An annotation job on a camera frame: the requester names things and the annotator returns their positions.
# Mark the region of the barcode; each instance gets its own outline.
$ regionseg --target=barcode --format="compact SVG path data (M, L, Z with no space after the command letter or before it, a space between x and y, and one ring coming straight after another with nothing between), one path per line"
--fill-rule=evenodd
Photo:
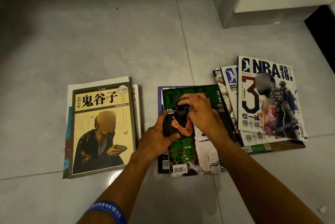
M184 174L187 173L187 164L178 164L178 165L173 165L173 172L175 174Z
M163 160L163 169L170 169L169 160Z
M243 150L245 150L246 153L251 153L252 152L252 149L250 146L243 146L241 147Z
M271 150L271 146L270 144L264 144L264 147L267 151Z

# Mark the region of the large number 3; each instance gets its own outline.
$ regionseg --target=large number 3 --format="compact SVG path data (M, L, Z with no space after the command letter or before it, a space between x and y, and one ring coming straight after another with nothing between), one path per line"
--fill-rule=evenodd
M247 80L253 81L253 84L247 89L247 92L251 93L254 96L254 108L250 109L247 106L246 101L242 101L242 107L244 110L249 114L255 114L259 110L259 96L257 92L255 91L255 78L250 76L242 76L242 82L246 82Z

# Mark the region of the stack of magazines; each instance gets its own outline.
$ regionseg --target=stack of magazines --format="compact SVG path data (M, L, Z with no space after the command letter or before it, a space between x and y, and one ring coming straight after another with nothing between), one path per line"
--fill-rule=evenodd
M63 179L124 168L140 139L138 85L128 77L68 86Z
M239 56L238 65L213 71L217 84L158 87L158 114L167 111L164 133L181 137L158 158L171 177L225 171L208 137L176 110L185 93L205 93L213 115L248 154L304 148L307 136L292 67Z

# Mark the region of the yellow book cover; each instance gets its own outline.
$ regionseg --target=yellow book cover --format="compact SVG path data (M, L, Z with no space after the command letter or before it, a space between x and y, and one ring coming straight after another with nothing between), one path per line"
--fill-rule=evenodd
M129 82L73 91L69 178L124 168L136 149Z

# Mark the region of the rubber bracelet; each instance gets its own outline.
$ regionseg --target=rubber bracelet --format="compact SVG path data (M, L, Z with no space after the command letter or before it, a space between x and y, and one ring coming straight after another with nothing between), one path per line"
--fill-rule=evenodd
M105 211L109 213L118 224L127 224L127 220L120 208L113 202L110 201L99 201L91 205L85 213L90 211Z

